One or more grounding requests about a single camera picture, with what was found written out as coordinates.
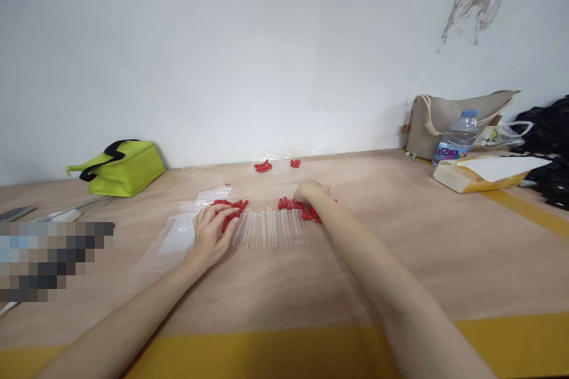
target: bottle label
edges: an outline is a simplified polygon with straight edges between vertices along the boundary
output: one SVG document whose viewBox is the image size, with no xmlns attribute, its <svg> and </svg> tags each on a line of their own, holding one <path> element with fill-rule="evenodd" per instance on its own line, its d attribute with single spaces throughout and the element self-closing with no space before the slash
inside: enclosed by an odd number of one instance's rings
<svg viewBox="0 0 569 379">
<path fill-rule="evenodd" d="M 434 153 L 435 159 L 441 160 L 458 160 L 466 157 L 471 146 L 452 145 L 441 142 Z"/>
</svg>

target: yellow tape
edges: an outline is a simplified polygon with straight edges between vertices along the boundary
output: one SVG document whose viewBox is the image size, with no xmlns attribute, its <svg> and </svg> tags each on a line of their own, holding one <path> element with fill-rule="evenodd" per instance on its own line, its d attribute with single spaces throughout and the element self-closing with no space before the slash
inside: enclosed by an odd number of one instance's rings
<svg viewBox="0 0 569 379">
<path fill-rule="evenodd" d="M 524 218 L 536 223 L 537 225 L 569 240 L 569 223 L 560 216 L 556 216 L 548 211 L 534 206 L 527 201 L 523 201 L 501 189 L 482 191 L 480 194 L 500 203 L 511 211 L 522 215 Z"/>
<path fill-rule="evenodd" d="M 501 378 L 569 374 L 569 313 L 456 325 Z M 62 349 L 0 351 L 1 376 L 29 378 Z M 156 377 L 398 379 L 399 374 L 383 333 L 374 327 L 345 326 L 160 337 L 127 375 Z"/>
</svg>

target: person's right hand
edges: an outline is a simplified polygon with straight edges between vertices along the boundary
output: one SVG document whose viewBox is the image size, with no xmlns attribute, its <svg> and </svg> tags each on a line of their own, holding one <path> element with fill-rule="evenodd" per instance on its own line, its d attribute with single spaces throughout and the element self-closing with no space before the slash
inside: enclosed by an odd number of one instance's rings
<svg viewBox="0 0 569 379">
<path fill-rule="evenodd" d="M 314 193 L 316 191 L 328 192 L 329 190 L 329 185 L 322 185 L 320 182 L 315 181 L 314 179 L 306 179 L 298 184 L 298 188 L 293 194 L 293 197 L 296 201 L 300 201 L 301 203 L 308 203 L 308 197 L 311 193 Z"/>
</svg>

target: lime green bag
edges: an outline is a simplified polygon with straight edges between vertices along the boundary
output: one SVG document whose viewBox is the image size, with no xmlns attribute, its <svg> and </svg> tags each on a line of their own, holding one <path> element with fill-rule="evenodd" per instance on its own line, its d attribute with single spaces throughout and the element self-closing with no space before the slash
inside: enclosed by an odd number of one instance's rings
<svg viewBox="0 0 569 379">
<path fill-rule="evenodd" d="M 154 142 L 124 139 L 82 165 L 67 167 L 67 174 L 80 171 L 92 194 L 134 197 L 165 170 Z"/>
</svg>

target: water bottle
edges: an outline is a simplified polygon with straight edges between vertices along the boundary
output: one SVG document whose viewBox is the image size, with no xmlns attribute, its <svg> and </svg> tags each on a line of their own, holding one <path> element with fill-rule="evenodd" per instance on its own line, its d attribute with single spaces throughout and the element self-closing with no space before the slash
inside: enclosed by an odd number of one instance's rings
<svg viewBox="0 0 569 379">
<path fill-rule="evenodd" d="M 434 153 L 433 167 L 436 167 L 441 160 L 466 157 L 478 132 L 477 115 L 478 110 L 464 110 L 461 117 L 450 125 Z"/>
</svg>

